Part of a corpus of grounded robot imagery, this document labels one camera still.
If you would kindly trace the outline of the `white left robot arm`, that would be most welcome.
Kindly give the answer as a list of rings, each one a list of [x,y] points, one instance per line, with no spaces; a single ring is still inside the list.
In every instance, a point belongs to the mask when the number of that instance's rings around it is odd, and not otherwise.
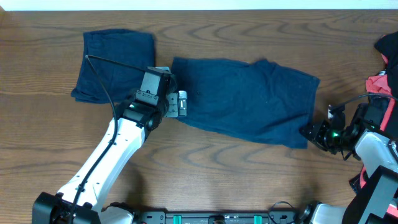
[[[103,139],[73,178],[55,195],[37,197],[32,223],[133,223],[135,212],[128,206],[104,206],[109,191],[162,118],[186,113],[186,91],[154,95],[136,90],[117,105]]]

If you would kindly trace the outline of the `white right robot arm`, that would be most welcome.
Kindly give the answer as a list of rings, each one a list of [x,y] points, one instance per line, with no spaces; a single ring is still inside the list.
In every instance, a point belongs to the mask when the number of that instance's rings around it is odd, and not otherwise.
[[[363,163],[368,180],[347,207],[317,202],[304,223],[397,223],[397,144],[375,125],[362,122],[333,129],[326,121],[300,128],[307,140],[332,154],[347,152]]]

